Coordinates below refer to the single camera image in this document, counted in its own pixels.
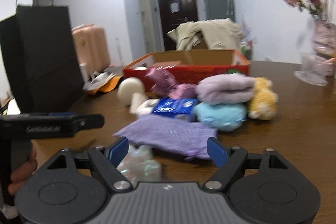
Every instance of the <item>door frame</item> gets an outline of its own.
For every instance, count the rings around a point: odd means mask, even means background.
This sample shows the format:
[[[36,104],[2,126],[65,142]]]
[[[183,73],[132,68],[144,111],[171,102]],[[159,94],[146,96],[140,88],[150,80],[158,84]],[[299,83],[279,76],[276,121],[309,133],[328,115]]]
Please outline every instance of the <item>door frame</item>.
[[[141,13],[140,9],[141,9],[141,1],[139,1],[139,12]],[[155,36],[155,27],[154,27],[154,20],[153,20],[153,14],[152,14],[152,2],[151,0],[145,0],[147,8],[148,8],[148,15],[149,15],[149,25],[150,25],[150,29],[151,29],[151,37],[152,37],[152,47],[154,49],[155,52],[158,51],[158,46],[156,43],[156,36]],[[144,29],[143,29],[143,25],[142,25],[142,20],[140,19],[140,24],[142,26],[142,35],[144,38],[144,42],[145,42],[145,47],[146,47],[146,41],[145,41],[145,34],[144,34]]]
[[[160,40],[161,40],[161,45],[162,45],[162,50],[164,51],[165,50],[165,46],[164,46],[164,38],[163,38],[163,28],[162,28],[162,22],[161,22],[161,11],[160,11],[160,0],[156,0],[157,3],[157,19],[158,19],[158,22],[160,24]],[[196,14],[197,14],[197,21],[199,20],[199,14],[198,14],[198,7],[197,7],[197,0],[195,0],[195,5],[196,5]]]

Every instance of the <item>pink scrunchie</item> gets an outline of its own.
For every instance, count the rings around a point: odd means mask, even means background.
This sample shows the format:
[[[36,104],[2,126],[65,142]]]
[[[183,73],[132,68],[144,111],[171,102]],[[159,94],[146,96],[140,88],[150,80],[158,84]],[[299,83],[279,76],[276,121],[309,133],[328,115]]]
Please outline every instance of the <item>pink scrunchie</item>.
[[[151,91],[161,97],[170,97],[172,99],[195,98],[196,85],[194,84],[179,84],[174,75],[165,69],[152,68],[146,77],[155,82]]]

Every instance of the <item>light blue plush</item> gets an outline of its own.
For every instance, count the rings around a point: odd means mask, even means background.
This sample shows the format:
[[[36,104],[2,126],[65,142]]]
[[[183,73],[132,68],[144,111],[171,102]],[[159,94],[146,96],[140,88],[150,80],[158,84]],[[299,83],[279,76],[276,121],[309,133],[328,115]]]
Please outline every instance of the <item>light blue plush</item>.
[[[243,104],[198,104],[194,113],[200,122],[221,131],[233,131],[246,121],[247,110]]]

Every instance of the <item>blue plastic wrapper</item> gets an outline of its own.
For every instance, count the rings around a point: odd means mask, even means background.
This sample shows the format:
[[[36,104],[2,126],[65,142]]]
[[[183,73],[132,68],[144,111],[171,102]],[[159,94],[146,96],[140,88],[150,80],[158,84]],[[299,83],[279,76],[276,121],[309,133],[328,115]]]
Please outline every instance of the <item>blue plastic wrapper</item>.
[[[197,99],[170,99],[163,98],[153,109],[153,114],[177,118],[193,122],[193,108],[197,105]]]

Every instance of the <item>beige jacket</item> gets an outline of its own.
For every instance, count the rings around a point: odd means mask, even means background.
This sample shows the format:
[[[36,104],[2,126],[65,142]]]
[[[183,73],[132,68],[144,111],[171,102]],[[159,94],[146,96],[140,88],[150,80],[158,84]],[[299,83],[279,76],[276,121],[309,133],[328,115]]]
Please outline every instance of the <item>beige jacket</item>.
[[[186,51],[199,43],[199,40],[194,37],[199,31],[202,31],[209,49],[240,51],[240,42],[244,35],[241,32],[241,26],[229,18],[182,23],[167,35],[175,41],[177,51]]]

